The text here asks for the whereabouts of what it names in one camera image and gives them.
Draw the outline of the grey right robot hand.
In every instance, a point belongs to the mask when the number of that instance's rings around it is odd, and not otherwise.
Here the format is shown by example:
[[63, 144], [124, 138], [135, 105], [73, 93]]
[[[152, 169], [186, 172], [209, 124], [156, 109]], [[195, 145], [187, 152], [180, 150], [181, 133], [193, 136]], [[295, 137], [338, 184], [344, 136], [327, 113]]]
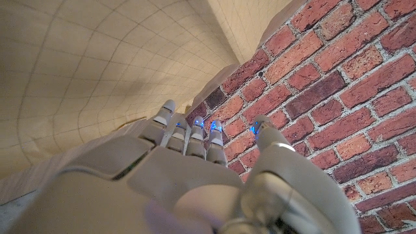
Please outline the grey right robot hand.
[[219, 121], [177, 122], [168, 100], [138, 136], [70, 161], [10, 233], [359, 233], [338, 184], [298, 154], [268, 117], [252, 131], [259, 158], [246, 181], [228, 168]]

